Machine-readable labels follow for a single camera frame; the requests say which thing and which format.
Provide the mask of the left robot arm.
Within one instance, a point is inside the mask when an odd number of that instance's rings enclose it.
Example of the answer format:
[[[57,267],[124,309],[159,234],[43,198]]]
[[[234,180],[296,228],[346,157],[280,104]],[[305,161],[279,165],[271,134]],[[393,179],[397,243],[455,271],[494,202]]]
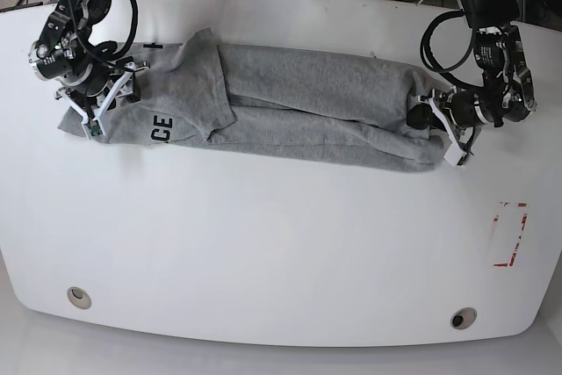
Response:
[[[519,16],[516,0],[459,0],[457,11],[434,18],[421,37],[420,57],[427,70],[442,76],[449,90],[433,89],[419,97],[407,115],[415,129],[445,131],[450,145],[446,162],[461,166],[472,152],[472,145],[483,125],[503,126],[505,121],[520,122],[536,110],[532,76],[527,66],[521,35],[515,20]],[[442,66],[431,48],[431,38],[442,23],[464,18],[471,29],[464,56],[474,57],[482,71],[482,85],[466,83],[452,73],[454,64]]]

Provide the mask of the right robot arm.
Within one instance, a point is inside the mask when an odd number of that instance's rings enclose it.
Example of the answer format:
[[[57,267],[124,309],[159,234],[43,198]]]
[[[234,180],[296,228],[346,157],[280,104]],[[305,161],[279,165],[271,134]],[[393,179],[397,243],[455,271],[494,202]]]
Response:
[[[128,54],[139,24],[137,1],[129,1],[132,18],[123,45],[110,40],[94,46],[89,41],[93,27],[108,15],[112,0],[58,0],[28,54],[40,80],[61,83],[55,97],[69,102],[88,138],[106,133],[103,117],[118,99],[141,100],[135,74],[149,69],[149,64],[135,62]]]

